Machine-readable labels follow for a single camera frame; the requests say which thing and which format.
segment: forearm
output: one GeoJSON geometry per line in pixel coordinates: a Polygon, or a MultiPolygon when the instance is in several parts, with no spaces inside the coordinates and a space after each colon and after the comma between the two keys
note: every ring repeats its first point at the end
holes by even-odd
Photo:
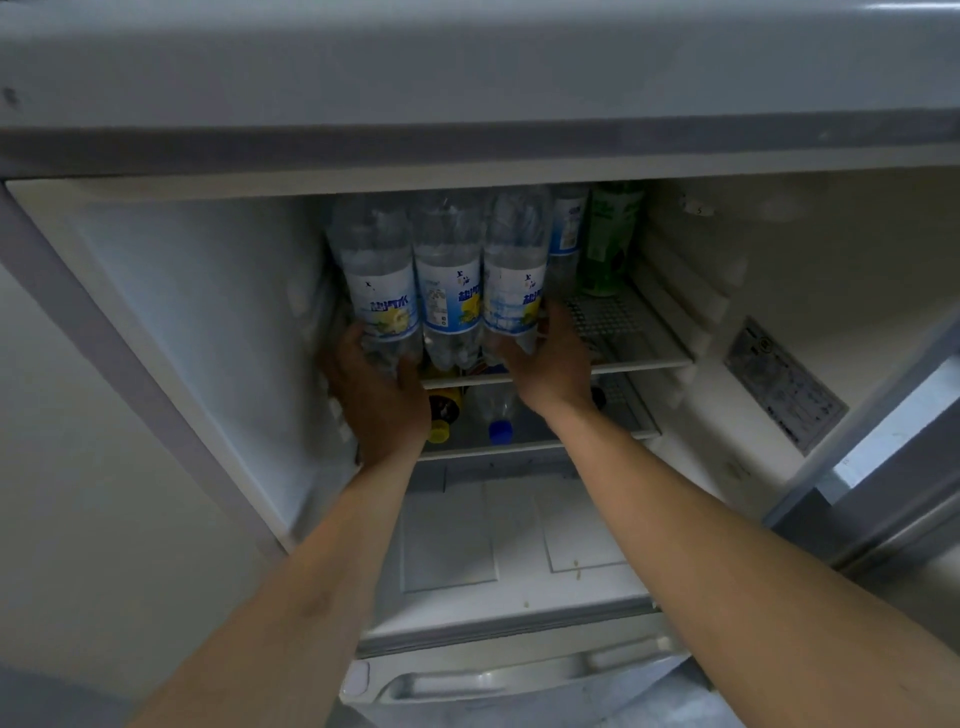
{"type": "Polygon", "coordinates": [[[369,615],[416,457],[363,468],[133,726],[322,724],[369,615]]]}
{"type": "Polygon", "coordinates": [[[937,725],[960,660],[597,412],[551,422],[631,566],[744,721],[937,725]]]}

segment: hand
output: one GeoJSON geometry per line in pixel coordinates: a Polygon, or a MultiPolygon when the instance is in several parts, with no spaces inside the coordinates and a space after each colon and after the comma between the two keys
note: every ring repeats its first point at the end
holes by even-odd
{"type": "Polygon", "coordinates": [[[547,300],[546,307],[550,329],[546,342],[533,356],[511,336],[501,336],[494,346],[507,362],[520,398],[552,425],[570,411],[596,407],[590,397],[589,353],[570,312],[560,301],[547,300]]]}
{"type": "Polygon", "coordinates": [[[416,458],[430,431],[430,400],[420,386],[417,364],[401,359],[394,380],[367,361],[361,336],[363,323],[355,322],[334,352],[321,354],[329,395],[344,408],[364,465],[396,454],[416,458]]]}

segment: yellow bottle cap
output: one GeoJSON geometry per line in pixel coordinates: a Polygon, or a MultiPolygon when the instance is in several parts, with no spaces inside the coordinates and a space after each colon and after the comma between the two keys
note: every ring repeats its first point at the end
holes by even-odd
{"type": "Polygon", "coordinates": [[[434,420],[430,424],[430,434],[427,436],[427,442],[434,445],[440,445],[450,439],[450,425],[443,420],[434,420]]]}

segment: specification label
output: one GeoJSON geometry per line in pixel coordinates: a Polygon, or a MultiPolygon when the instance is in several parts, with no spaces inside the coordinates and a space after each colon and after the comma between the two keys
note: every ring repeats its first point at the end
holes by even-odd
{"type": "Polygon", "coordinates": [[[804,455],[847,414],[847,405],[749,316],[724,363],[804,455]]]}

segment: green drink bottle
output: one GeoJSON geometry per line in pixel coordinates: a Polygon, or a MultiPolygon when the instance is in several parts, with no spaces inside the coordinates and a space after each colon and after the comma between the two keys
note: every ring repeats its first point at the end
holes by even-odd
{"type": "Polygon", "coordinates": [[[641,182],[600,182],[593,187],[580,266],[584,293],[613,296],[620,289],[642,200],[641,182]]]}

